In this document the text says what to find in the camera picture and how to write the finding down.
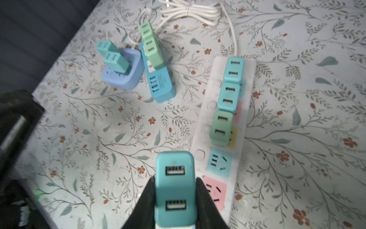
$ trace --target power strip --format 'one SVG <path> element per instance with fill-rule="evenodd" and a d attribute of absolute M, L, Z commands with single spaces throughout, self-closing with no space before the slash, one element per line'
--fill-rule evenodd
<path fill-rule="evenodd" d="M 197 177 L 204 178 L 207 176 L 219 183 L 221 182 L 226 184 L 226 195 L 222 210 L 221 207 L 219 207 L 222 203 L 216 204 L 216 206 L 218 207 L 223 220 L 229 224 L 232 203 L 234 201 L 236 179 L 238 176 L 238 167 L 242 157 L 244 134 L 249 114 L 250 99 L 252 96 L 257 62 L 254 59 L 245 59 L 240 88 L 241 95 L 239 96 L 238 108 L 234 116 L 231 140 L 229 145 L 223 148 L 212 144 L 209 135 L 211 122 L 214 113 L 217 110 L 217 102 L 219 100 L 220 89 L 223 84 L 223 76 L 227 60 L 227 57 L 217 56 L 212 63 L 211 73 L 207 82 L 207 88 L 201 105 L 196 129 L 193 134 L 190 152 L 195 158 L 194 162 Z M 223 157 L 224 163 L 228 163 L 228 167 L 226 169 L 229 171 L 223 172 L 219 176 L 218 174 L 220 173 L 212 170 L 210 164 L 211 160 L 220 160 L 220 156 Z"/>

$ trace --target green usb charger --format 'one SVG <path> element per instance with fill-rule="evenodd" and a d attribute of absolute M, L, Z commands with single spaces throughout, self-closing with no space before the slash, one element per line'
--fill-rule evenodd
<path fill-rule="evenodd" d="M 156 158 L 155 222 L 160 227 L 190 226 L 197 220 L 194 158 L 187 151 Z"/>

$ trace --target blue usb charger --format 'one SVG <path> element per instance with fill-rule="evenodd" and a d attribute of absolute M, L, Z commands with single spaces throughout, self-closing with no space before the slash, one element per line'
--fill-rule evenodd
<path fill-rule="evenodd" d="M 190 226 L 197 220 L 194 158 L 186 151 L 156 158 L 155 222 L 160 227 Z"/>

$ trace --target floral tablecloth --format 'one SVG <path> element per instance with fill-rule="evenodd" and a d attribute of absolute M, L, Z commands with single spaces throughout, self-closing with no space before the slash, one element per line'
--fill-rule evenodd
<path fill-rule="evenodd" d="M 258 61 L 230 226 L 363 228 L 365 1 L 224 4 L 239 55 Z M 145 7 L 157 26 L 155 0 L 101 0 L 33 93 L 46 113 L 16 167 L 59 228 L 123 225 L 158 153 L 189 149 L 212 60 L 234 52 L 225 17 L 179 19 L 159 35 L 175 98 L 157 104 L 145 74 L 107 85 L 95 45 L 124 47 Z"/>

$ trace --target white power strip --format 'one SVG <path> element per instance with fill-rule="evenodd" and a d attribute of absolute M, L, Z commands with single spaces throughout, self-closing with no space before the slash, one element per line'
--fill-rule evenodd
<path fill-rule="evenodd" d="M 209 133 L 214 113 L 217 110 L 217 101 L 219 100 L 227 59 L 224 56 L 217 56 L 212 63 L 210 78 L 207 82 L 190 152 L 195 157 L 196 177 L 203 178 L 204 176 L 208 176 L 227 185 L 224 208 L 219 212 L 223 220 L 229 224 L 257 62 L 254 59 L 245 59 L 242 79 L 246 80 L 246 84 L 242 84 L 241 91 L 244 94 L 241 94 L 241 98 L 239 98 L 238 109 L 236 110 L 233 122 L 233 128 L 238 129 L 236 144 L 233 148 L 222 148 L 211 143 Z M 228 178 L 217 176 L 206 170 L 210 149 L 212 148 L 232 155 L 230 175 Z"/>

